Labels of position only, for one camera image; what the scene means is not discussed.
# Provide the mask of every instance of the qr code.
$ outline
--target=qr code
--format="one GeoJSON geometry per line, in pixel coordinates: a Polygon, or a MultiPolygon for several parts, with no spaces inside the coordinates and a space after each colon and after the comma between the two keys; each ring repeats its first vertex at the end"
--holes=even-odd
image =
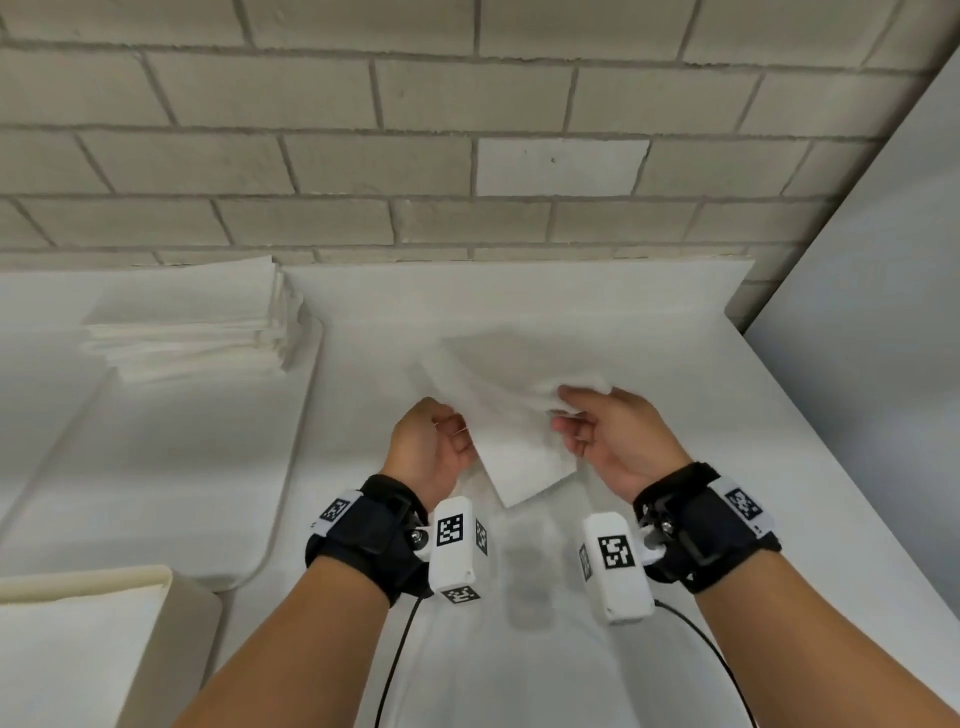
{"type": "Polygon", "coordinates": [[[320,520],[333,523],[340,518],[340,514],[346,511],[349,507],[349,500],[343,500],[341,497],[338,497],[336,500],[326,506],[326,510],[320,514],[320,520]]]}
{"type": "Polygon", "coordinates": [[[464,514],[440,519],[437,522],[437,546],[456,544],[464,539],[464,514]]]}
{"type": "Polygon", "coordinates": [[[589,581],[593,576],[593,568],[590,566],[590,557],[587,555],[587,545],[580,544],[580,568],[584,570],[584,581],[589,581]]]}
{"type": "Polygon", "coordinates": [[[630,544],[626,536],[602,536],[597,539],[600,543],[600,553],[603,554],[603,565],[607,569],[626,569],[636,566],[634,554],[630,552],[630,544]]]}
{"type": "Polygon", "coordinates": [[[470,587],[448,589],[445,592],[441,592],[441,594],[454,604],[466,604],[469,601],[476,601],[480,598],[480,595],[470,587]]]}
{"type": "Polygon", "coordinates": [[[483,551],[483,555],[487,555],[487,529],[483,527],[483,523],[480,521],[476,522],[477,524],[477,548],[483,551]]]}
{"type": "Polygon", "coordinates": [[[724,498],[726,498],[747,521],[752,521],[763,513],[763,509],[754,503],[750,496],[739,488],[734,488],[729,493],[724,494],[724,498]]]}

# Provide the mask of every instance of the person's right hand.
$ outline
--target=person's right hand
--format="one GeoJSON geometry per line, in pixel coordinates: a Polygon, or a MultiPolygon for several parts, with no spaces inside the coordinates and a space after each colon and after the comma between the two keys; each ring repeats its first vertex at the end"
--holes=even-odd
{"type": "Polygon", "coordinates": [[[581,414],[557,416],[551,426],[584,458],[614,493],[634,502],[644,488],[693,462],[653,404],[616,389],[561,387],[560,399],[581,414]]]}

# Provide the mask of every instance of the hand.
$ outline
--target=hand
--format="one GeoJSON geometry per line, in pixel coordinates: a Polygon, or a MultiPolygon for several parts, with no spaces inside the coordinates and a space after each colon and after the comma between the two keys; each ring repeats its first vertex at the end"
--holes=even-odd
{"type": "Polygon", "coordinates": [[[457,476],[476,457],[464,418],[426,397],[396,423],[380,472],[416,493],[430,513],[450,495],[457,476]]]}
{"type": "Polygon", "coordinates": [[[551,426],[563,434],[566,448],[589,462],[628,503],[648,485],[693,462],[660,412],[643,397],[616,388],[601,395],[561,387],[557,394],[581,414],[575,419],[554,417],[551,426]]]}

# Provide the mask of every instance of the backsplash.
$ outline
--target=backsplash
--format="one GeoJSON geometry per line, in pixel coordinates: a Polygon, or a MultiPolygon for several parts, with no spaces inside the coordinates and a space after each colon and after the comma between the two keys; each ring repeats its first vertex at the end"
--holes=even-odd
{"type": "Polygon", "coordinates": [[[750,255],[745,324],[958,27],[953,0],[0,0],[0,268],[750,255]],[[556,196],[502,137],[649,149],[556,196]]]}

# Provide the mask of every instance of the person's left hand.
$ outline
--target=person's left hand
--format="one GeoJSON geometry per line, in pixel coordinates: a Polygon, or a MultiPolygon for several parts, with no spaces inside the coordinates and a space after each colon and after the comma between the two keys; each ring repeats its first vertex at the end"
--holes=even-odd
{"type": "Polygon", "coordinates": [[[396,423],[380,472],[416,493],[430,513],[453,492],[457,476],[476,457],[464,418],[425,397],[396,423]]]}

